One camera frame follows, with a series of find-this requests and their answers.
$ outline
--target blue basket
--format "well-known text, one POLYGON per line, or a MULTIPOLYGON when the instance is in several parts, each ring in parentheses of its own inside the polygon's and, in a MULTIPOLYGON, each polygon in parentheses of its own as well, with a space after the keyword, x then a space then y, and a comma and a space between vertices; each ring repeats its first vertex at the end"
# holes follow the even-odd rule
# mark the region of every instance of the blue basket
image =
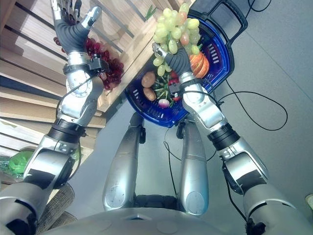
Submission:
MULTIPOLYGON (((219 25, 211 18, 211 14, 221 3, 224 3, 229 8, 228 1, 227 4, 224 1, 220 1, 209 13, 200 14, 199 12, 190 10, 188 14, 188 17, 197 18, 200 21, 200 43, 203 44, 201 51, 205 54, 210 63, 209 72, 203 78, 203 87, 209 93, 212 89, 208 81, 210 81, 214 87, 217 87, 233 72, 234 57, 231 49, 231 43, 246 28, 242 25, 241 29, 243 29, 241 32, 238 31, 233 38, 228 39, 223 29, 219 27, 219 25), (218 31, 224 36, 226 44, 224 44, 218 31)), ((153 59, 154 56, 150 58, 134 80, 128 85, 125 90, 126 97, 132 107, 145 119, 160 126, 172 127, 185 117, 188 112, 183 108, 182 101, 175 103, 171 108, 162 109, 158 106, 157 101, 149 101, 145 97, 143 87, 141 85, 141 79, 146 72, 157 71, 157 68, 152 63, 153 59)))

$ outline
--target red grapes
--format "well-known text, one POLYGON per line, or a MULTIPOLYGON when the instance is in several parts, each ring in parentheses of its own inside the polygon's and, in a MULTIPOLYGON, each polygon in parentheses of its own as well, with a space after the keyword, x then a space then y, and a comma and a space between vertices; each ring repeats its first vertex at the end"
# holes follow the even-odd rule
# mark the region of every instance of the red grapes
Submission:
MULTIPOLYGON (((56 45, 61 46, 57 37, 54 37, 53 41, 56 43, 56 45)), ((104 89, 109 91, 117 87, 118 84, 121 83, 121 77, 124 72, 124 64, 121 63, 117 58, 111 60, 110 52, 107 50, 106 46, 102 42, 96 42, 94 38, 87 38, 85 46, 90 58, 93 56, 93 54, 100 54, 101 59, 105 60, 109 64, 111 71, 99 74, 99 77, 103 81, 104 89)))

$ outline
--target grape bunch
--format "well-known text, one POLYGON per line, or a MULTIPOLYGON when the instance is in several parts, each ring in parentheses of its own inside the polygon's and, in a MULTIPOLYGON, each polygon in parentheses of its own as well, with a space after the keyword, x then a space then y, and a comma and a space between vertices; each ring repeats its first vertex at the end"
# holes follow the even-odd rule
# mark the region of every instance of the grape bunch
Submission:
MULTIPOLYGON (((61 46, 57 37, 53 38, 54 42, 61 46)), ((124 64, 119 61, 118 58, 111 58, 110 52, 102 42, 96 42, 94 38, 87 38, 86 49, 89 57, 91 58, 94 54, 100 54, 101 59, 105 60, 109 64, 110 72, 102 72, 99 77, 102 79, 104 89, 109 91, 117 87, 121 83, 122 73, 124 72, 124 64)))
MULTIPOLYGON (((165 8, 163 15, 158 18, 153 40, 159 43, 164 51, 176 54, 178 47, 182 45, 189 55, 199 54, 197 44, 201 38, 200 22, 198 19, 187 18, 188 11, 189 5, 183 3, 179 12, 165 8)), ((163 76, 165 71, 172 70, 161 56, 155 53, 155 57, 153 64, 158 67, 159 76, 163 76)))

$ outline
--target orange pumpkin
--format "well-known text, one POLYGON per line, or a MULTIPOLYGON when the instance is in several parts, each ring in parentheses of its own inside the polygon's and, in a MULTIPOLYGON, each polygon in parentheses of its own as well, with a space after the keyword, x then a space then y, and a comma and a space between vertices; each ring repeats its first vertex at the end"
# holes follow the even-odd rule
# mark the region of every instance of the orange pumpkin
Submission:
POLYGON ((209 61, 206 56, 200 52, 198 55, 190 55, 191 70, 195 77, 203 78, 209 72, 209 61))

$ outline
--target robotic hand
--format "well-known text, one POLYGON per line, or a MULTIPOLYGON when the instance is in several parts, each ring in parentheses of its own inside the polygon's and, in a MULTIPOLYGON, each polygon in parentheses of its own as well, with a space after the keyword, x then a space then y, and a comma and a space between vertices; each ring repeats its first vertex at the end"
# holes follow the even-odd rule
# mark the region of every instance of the robotic hand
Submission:
POLYGON ((68 54, 63 71, 67 76, 67 94, 61 99, 57 116, 28 162, 24 180, 0 193, 0 223, 15 234, 34 234, 53 189, 68 180, 75 160, 71 154, 85 136, 85 127, 94 116, 103 90, 98 74, 108 71, 108 64, 97 55, 89 58, 85 41, 91 26, 101 14, 92 8, 80 22, 81 1, 74 10, 72 1, 51 0, 57 37, 68 54))

